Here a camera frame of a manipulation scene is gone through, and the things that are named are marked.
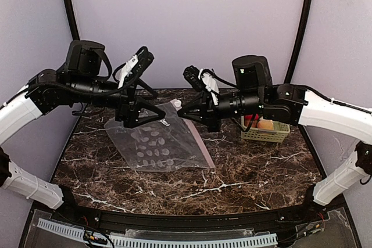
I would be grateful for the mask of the clear zip top bag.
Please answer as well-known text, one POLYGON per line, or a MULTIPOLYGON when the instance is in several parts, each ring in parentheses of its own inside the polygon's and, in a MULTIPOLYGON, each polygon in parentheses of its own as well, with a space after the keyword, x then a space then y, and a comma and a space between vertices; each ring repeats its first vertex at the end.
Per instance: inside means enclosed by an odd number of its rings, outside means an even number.
POLYGON ((162 120, 125 128, 111 118, 105 131, 127 165, 143 172, 169 172, 183 167, 215 168, 193 122, 178 116, 182 102, 173 99, 157 105, 162 120))

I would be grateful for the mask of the orange peach toy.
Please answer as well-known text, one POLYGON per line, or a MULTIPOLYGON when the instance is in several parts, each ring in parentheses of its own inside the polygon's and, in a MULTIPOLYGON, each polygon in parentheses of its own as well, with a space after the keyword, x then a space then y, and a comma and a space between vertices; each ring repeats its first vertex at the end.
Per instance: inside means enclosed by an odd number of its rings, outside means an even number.
POLYGON ((257 128, 261 130, 275 130, 274 123, 271 120, 259 120, 257 123, 257 128))

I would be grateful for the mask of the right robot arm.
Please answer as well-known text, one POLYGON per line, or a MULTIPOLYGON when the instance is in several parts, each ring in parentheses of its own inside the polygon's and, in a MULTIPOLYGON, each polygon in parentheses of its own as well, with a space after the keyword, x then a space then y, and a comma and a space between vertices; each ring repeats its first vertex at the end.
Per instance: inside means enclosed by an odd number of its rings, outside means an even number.
POLYGON ((183 76, 198 92, 182 106, 178 116, 200 123, 210 132, 220 131, 221 121, 229 118, 260 116, 289 125, 324 128, 359 140, 341 166, 311 186, 305 202, 314 206, 331 201, 352 185, 371 178, 371 109, 328 98, 305 85, 272 82, 264 56, 245 55, 232 61, 234 91, 221 93, 218 77, 209 69, 187 67, 183 76))

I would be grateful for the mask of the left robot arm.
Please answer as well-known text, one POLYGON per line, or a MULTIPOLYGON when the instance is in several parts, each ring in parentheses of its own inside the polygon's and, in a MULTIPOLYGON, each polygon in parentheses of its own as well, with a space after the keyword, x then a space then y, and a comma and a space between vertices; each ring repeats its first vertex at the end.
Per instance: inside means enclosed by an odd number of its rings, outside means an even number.
POLYGON ((153 60, 154 55, 142 46, 114 70, 104 45, 72 41, 60 68, 41 71, 1 105, 1 143, 58 106, 73 107, 76 103, 114 109, 115 120, 125 128, 163 119, 166 115, 163 110, 135 93, 137 86, 141 86, 157 97, 140 79, 153 60))

